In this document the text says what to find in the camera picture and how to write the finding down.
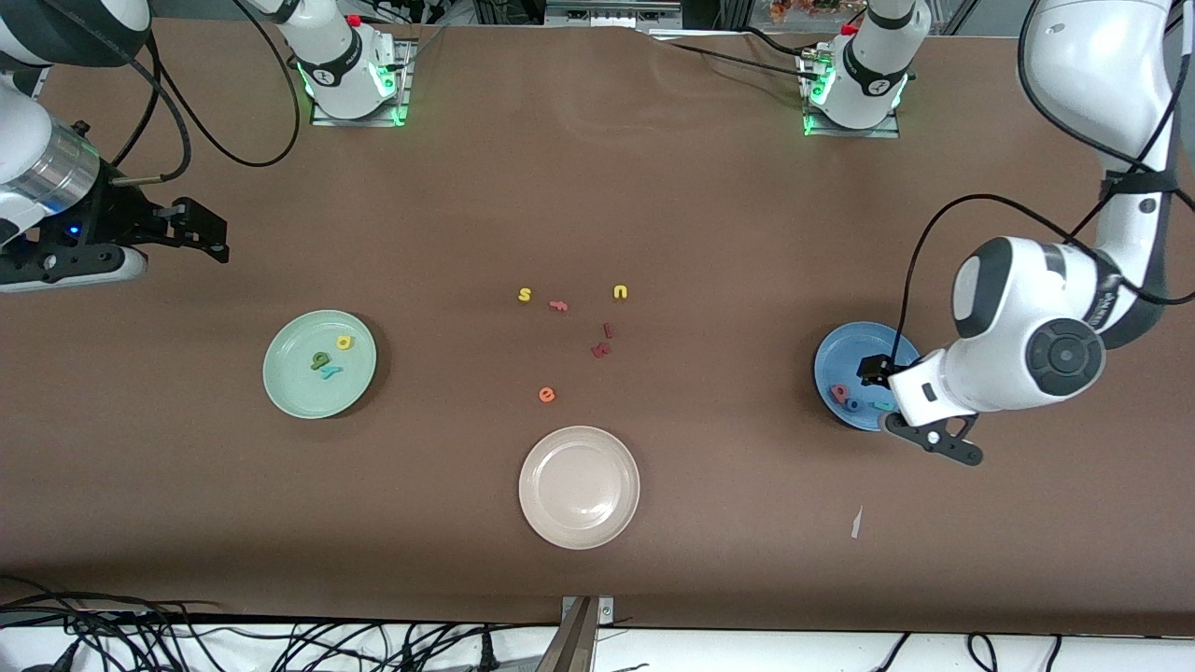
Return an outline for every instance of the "blue plate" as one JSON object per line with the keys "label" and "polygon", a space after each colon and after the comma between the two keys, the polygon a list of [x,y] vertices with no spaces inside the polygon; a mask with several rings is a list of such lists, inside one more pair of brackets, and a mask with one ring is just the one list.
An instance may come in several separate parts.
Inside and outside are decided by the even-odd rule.
{"label": "blue plate", "polygon": [[[896,407],[896,399],[887,387],[880,385],[864,387],[857,373],[863,358],[891,353],[894,338],[896,330],[891,326],[875,322],[852,322],[831,331],[814,355],[814,383],[817,385],[817,393],[831,413],[856,429],[880,432],[880,416],[888,411],[877,408],[877,404],[890,404],[893,409]],[[906,366],[919,356],[913,343],[901,336],[900,348],[896,349],[896,364]],[[847,410],[847,405],[834,401],[829,390],[839,384],[847,386],[847,397],[853,401],[850,405],[858,410]]]}

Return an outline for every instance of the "plate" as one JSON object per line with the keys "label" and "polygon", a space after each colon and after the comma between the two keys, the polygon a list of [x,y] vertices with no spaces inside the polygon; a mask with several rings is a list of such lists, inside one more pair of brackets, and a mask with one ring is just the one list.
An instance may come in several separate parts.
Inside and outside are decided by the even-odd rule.
{"label": "plate", "polygon": [[[336,347],[342,335],[353,337],[348,350]],[[315,353],[326,353],[327,366],[343,371],[325,379],[311,368]],[[274,405],[315,420],[336,415],[361,398],[376,367],[378,346],[360,319],[341,311],[314,311],[290,320],[274,337],[262,364],[262,381]]]}
{"label": "plate", "polygon": [[570,550],[595,549],[631,523],[639,506],[639,468],[609,432],[557,429],[523,462],[519,503],[544,539]]}
{"label": "plate", "polygon": [[[859,378],[859,361],[863,358],[878,354],[890,354],[896,330],[875,322],[851,322],[831,331],[814,356],[814,383],[817,393],[831,413],[839,420],[866,432],[880,432],[880,416],[888,413],[875,404],[896,407],[891,391],[880,385],[863,386]],[[905,366],[917,361],[917,348],[905,336],[901,336],[896,349],[896,364]],[[845,405],[834,401],[831,387],[838,384],[847,386],[848,397],[859,402],[859,409],[848,411]]]}

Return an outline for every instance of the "metal base plate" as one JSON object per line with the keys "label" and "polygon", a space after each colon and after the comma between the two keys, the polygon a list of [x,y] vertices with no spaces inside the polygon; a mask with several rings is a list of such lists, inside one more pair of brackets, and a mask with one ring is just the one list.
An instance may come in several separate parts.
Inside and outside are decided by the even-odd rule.
{"label": "metal base plate", "polygon": [[826,116],[820,108],[803,103],[805,135],[833,135],[835,138],[900,138],[900,126],[896,123],[896,114],[888,112],[884,121],[877,126],[864,129],[854,129],[838,126]]}
{"label": "metal base plate", "polygon": [[378,106],[372,114],[355,120],[342,120],[330,116],[314,100],[311,108],[312,126],[339,126],[364,128],[392,128],[406,124],[406,112],[411,104],[411,85],[415,80],[415,55],[418,43],[410,39],[396,39],[393,60],[390,63],[400,66],[388,77],[394,78],[394,96]]}

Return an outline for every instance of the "green led light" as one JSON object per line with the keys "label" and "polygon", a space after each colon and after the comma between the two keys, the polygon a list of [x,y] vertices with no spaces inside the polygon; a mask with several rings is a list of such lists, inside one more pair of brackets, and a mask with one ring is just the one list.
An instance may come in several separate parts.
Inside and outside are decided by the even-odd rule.
{"label": "green led light", "polygon": [[299,68],[299,77],[302,78],[302,88],[304,88],[304,91],[307,92],[307,97],[308,98],[314,98],[315,94],[312,93],[312,91],[311,91],[311,80],[307,79],[307,73],[302,72],[302,68]]}
{"label": "green led light", "polygon": [[901,93],[905,92],[905,85],[906,84],[908,84],[908,78],[907,77],[903,78],[903,79],[901,79],[900,85],[896,87],[896,97],[893,98],[893,106],[891,106],[891,109],[895,110],[896,105],[900,105],[900,97],[901,97]]}
{"label": "green led light", "polygon": [[387,83],[384,83],[381,77],[379,77],[379,72],[385,73],[386,69],[376,66],[369,68],[369,74],[374,78],[374,85],[378,86],[378,93],[388,97],[391,94],[390,90],[393,88],[393,83],[388,80],[388,85]]}
{"label": "green led light", "polygon": [[834,80],[831,78],[826,81],[821,81],[820,84],[821,86],[815,86],[809,96],[809,99],[817,106],[826,104],[826,98],[829,97],[829,87],[834,85]]}
{"label": "green led light", "polygon": [[403,104],[390,110],[390,121],[394,122],[394,126],[406,126],[406,112],[410,105]]}

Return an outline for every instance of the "light green plate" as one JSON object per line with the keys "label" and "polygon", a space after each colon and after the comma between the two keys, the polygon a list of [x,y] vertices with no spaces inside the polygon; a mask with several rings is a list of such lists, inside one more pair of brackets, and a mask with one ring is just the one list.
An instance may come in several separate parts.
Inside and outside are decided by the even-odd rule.
{"label": "light green plate", "polygon": [[[336,348],[337,336],[353,336],[348,350]],[[344,371],[324,380],[312,371],[312,356],[327,353]],[[262,380],[274,405],[295,417],[314,420],[341,413],[361,398],[378,366],[378,346],[369,329],[341,311],[315,311],[282,328],[265,350]]]}

